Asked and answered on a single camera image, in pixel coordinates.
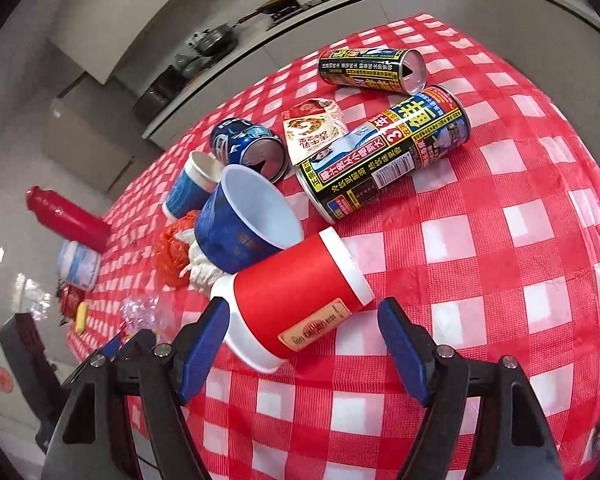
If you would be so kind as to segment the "clear plastic wrapper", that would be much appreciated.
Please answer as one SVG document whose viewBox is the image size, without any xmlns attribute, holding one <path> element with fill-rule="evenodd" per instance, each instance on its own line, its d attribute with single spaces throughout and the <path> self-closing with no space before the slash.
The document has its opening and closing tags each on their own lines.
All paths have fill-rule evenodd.
<svg viewBox="0 0 600 480">
<path fill-rule="evenodd" d="M 169 300 L 160 295 L 138 294 L 126 297 L 120 304 L 120 330 L 131 337 L 140 330 L 151 330 L 159 338 L 173 337 L 176 329 Z"/>
</svg>

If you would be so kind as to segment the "red white paper cup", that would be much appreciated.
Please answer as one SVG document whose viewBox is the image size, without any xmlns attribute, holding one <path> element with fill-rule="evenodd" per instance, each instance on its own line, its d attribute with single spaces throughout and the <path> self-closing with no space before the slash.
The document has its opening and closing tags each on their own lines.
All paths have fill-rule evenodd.
<svg viewBox="0 0 600 480">
<path fill-rule="evenodd" d="M 264 374 L 276 372 L 375 298 L 333 228 L 222 276 L 211 295 L 230 306 L 228 348 Z"/>
</svg>

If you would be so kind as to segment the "large black yellow can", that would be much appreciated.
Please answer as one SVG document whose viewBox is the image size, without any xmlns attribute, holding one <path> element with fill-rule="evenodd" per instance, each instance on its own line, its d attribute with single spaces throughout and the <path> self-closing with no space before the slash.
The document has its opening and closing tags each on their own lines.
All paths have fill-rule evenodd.
<svg viewBox="0 0 600 480">
<path fill-rule="evenodd" d="M 317 211 L 335 223 L 394 181 L 448 156 L 469 133 L 460 100 L 433 84 L 321 148 L 294 174 Z"/>
</svg>

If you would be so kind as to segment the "kitchen counter with cabinets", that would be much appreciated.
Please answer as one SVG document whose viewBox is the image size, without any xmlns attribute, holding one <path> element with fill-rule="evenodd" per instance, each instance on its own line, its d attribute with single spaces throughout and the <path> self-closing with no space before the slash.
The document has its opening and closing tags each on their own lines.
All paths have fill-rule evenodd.
<svg viewBox="0 0 600 480">
<path fill-rule="evenodd" d="M 147 126 L 167 148 L 204 114 L 300 55 L 427 12 L 511 62 L 586 140 L 600 130 L 600 17 L 584 0 L 332 0 L 258 32 L 185 88 Z"/>
</svg>

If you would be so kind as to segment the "black chair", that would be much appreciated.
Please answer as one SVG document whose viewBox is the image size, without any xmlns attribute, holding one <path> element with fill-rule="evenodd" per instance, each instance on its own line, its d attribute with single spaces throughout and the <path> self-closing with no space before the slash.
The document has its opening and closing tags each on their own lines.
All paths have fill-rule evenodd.
<svg viewBox="0 0 600 480">
<path fill-rule="evenodd" d="M 68 394 L 46 359 L 32 315 L 14 314 L 0 328 L 0 345 L 24 400 L 40 422 L 35 442 L 46 453 Z"/>
</svg>

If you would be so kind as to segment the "yellow small packet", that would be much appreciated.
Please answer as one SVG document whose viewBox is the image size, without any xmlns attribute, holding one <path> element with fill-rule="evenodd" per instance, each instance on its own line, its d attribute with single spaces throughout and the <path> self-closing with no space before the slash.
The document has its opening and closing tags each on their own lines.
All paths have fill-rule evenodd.
<svg viewBox="0 0 600 480">
<path fill-rule="evenodd" d="M 84 333 L 88 315 L 88 305 L 85 301 L 79 303 L 76 308 L 76 318 L 74 319 L 74 332 L 77 335 Z"/>
</svg>

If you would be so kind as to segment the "white blue plastic jar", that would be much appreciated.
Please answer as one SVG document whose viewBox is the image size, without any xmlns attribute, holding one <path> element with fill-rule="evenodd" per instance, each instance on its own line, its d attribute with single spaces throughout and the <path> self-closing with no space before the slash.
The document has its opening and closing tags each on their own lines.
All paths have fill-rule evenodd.
<svg viewBox="0 0 600 480">
<path fill-rule="evenodd" d="M 75 240 L 62 244 L 57 258 L 57 273 L 69 285 L 90 292 L 96 285 L 102 255 Z"/>
</svg>

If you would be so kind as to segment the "crumpled orange red wrapper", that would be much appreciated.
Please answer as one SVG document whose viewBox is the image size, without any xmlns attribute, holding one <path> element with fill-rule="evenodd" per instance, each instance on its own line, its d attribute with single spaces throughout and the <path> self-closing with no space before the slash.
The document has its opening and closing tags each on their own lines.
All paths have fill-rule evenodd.
<svg viewBox="0 0 600 480">
<path fill-rule="evenodd" d="M 160 286 L 178 289 L 188 283 L 189 272 L 181 272 L 189 264 L 189 244 L 178 240 L 176 234 L 193 229 L 198 214 L 196 210 L 189 211 L 183 218 L 168 224 L 157 237 L 152 263 Z"/>
</svg>

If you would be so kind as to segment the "red thermos bottle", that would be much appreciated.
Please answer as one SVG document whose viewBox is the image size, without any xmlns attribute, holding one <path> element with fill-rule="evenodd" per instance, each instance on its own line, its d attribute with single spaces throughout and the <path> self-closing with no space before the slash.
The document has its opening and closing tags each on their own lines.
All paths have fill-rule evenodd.
<svg viewBox="0 0 600 480">
<path fill-rule="evenodd" d="M 65 240 L 74 240 L 100 254 L 106 252 L 110 224 L 68 198 L 53 190 L 32 186 L 26 193 L 26 205 L 42 226 Z"/>
</svg>

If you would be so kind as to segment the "dark blue paper cup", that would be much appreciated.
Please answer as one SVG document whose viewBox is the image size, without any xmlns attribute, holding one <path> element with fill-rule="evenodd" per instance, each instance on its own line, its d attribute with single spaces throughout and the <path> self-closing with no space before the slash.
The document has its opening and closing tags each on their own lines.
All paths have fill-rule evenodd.
<svg viewBox="0 0 600 480">
<path fill-rule="evenodd" d="M 195 222 L 196 242 L 220 270 L 235 274 L 304 240 L 294 210 L 254 170 L 228 165 Z"/>
</svg>

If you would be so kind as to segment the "light blue paper cup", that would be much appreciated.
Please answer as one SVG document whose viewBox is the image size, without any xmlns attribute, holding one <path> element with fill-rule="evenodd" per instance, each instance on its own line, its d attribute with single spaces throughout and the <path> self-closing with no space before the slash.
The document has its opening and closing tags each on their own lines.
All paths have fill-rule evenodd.
<svg viewBox="0 0 600 480">
<path fill-rule="evenodd" d="M 218 186 L 224 165 L 212 155 L 191 151 L 162 203 L 162 212 L 170 222 L 189 211 L 201 210 Z"/>
</svg>

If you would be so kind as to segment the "beige refrigerator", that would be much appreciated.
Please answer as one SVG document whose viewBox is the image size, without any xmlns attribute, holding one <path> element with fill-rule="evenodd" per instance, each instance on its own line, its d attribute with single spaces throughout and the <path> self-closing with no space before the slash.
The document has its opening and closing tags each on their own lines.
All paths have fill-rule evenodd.
<svg viewBox="0 0 600 480">
<path fill-rule="evenodd" d="M 135 102 L 119 81 L 81 74 L 50 103 L 43 153 L 114 200 L 163 153 L 143 138 Z"/>
</svg>

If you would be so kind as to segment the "blue pepsi can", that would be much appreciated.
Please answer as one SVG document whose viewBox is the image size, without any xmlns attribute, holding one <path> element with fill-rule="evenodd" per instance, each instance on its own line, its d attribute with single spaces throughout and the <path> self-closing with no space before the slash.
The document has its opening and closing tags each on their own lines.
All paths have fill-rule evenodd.
<svg viewBox="0 0 600 480">
<path fill-rule="evenodd" d="M 226 118 L 210 136 L 212 154 L 223 165 L 246 166 L 272 183 L 289 168 L 287 149 L 269 128 L 242 118 Z"/>
</svg>

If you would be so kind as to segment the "black microwave oven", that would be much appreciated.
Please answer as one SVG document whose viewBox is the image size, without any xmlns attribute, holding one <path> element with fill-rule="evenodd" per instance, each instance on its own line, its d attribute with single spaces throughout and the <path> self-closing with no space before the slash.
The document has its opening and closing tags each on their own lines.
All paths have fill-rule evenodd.
<svg viewBox="0 0 600 480">
<path fill-rule="evenodd" d="M 169 65 L 148 87 L 133 106 L 134 115 L 148 125 L 185 88 L 187 79 Z"/>
</svg>

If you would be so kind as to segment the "small milk carton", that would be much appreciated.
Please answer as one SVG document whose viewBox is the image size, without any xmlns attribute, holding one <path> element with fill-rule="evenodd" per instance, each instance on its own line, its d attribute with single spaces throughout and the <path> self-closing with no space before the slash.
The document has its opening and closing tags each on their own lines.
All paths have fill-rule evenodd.
<svg viewBox="0 0 600 480">
<path fill-rule="evenodd" d="M 349 132 L 342 110 L 329 99 L 305 100 L 285 110 L 282 118 L 292 166 L 298 166 Z"/>
</svg>

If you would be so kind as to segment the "green teapot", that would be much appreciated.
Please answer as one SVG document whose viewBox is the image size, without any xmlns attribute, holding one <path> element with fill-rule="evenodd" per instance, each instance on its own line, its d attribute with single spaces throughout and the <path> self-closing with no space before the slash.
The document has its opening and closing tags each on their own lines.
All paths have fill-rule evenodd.
<svg viewBox="0 0 600 480">
<path fill-rule="evenodd" d="M 177 54 L 173 58 L 172 66 L 186 79 L 192 80 L 211 65 L 212 58 L 208 56 L 188 56 Z"/>
</svg>

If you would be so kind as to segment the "small black yellow can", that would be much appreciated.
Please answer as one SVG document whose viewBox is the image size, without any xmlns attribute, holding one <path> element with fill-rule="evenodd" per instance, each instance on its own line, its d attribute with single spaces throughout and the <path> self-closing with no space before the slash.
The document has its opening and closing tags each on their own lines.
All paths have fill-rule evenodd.
<svg viewBox="0 0 600 480">
<path fill-rule="evenodd" d="M 326 84 L 375 89 L 414 96 L 426 87 L 427 69 L 415 49 L 336 49 L 318 59 Z"/>
</svg>

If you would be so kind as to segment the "lidded cooking pot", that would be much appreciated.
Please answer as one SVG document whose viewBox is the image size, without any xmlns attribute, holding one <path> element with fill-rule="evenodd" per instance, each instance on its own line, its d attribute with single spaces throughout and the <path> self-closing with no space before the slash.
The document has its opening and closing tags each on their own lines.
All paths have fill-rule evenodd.
<svg viewBox="0 0 600 480">
<path fill-rule="evenodd" d="M 238 39 L 233 26 L 222 24 L 202 32 L 194 32 L 186 40 L 186 44 L 199 55 L 214 58 L 233 50 L 238 44 Z"/>
</svg>

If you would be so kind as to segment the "gas stove top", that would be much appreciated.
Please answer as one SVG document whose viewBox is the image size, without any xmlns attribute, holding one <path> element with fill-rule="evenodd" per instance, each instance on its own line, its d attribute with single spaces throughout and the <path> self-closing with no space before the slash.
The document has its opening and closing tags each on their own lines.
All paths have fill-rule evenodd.
<svg viewBox="0 0 600 480">
<path fill-rule="evenodd" d="M 287 6 L 285 9 L 272 15 L 272 20 L 268 25 L 268 29 L 272 29 L 275 26 L 290 20 L 291 18 L 294 18 L 298 14 L 309 11 L 316 6 L 320 6 L 321 4 L 329 1 L 332 0 L 308 0 L 305 2 L 296 2 L 292 6 Z"/>
</svg>

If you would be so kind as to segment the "frying pan on stove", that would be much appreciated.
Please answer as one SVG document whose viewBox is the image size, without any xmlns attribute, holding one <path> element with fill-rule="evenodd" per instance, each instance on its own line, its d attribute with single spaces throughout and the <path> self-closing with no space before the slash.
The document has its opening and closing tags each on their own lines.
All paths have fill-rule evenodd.
<svg viewBox="0 0 600 480">
<path fill-rule="evenodd" d="M 255 18 L 259 14 L 273 15 L 287 8 L 296 8 L 299 5 L 298 0 L 268 0 L 261 4 L 256 10 L 240 18 L 236 24 L 242 24 Z"/>
</svg>

